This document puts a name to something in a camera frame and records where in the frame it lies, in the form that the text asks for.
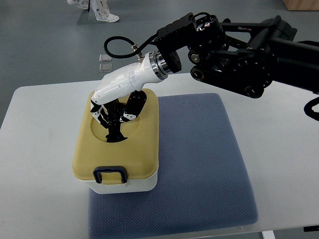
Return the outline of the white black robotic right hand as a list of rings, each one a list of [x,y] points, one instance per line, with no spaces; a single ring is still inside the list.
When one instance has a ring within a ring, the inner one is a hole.
[[[128,101],[127,104],[133,108],[125,110],[115,121],[123,123],[136,119],[146,100],[142,91],[144,84],[160,83],[170,72],[167,62],[155,51],[146,54],[141,63],[133,63],[105,75],[91,98],[90,112],[93,118],[104,128],[108,128],[111,122],[111,104],[129,95],[137,102]]]

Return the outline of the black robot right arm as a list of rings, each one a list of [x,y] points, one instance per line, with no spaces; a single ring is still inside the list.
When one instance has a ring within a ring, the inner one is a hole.
[[[259,98],[273,81],[319,92],[319,44],[295,41],[297,30],[280,16],[260,23],[219,21],[189,13],[159,29],[155,45],[169,70],[181,70],[177,51],[189,50],[197,81]]]

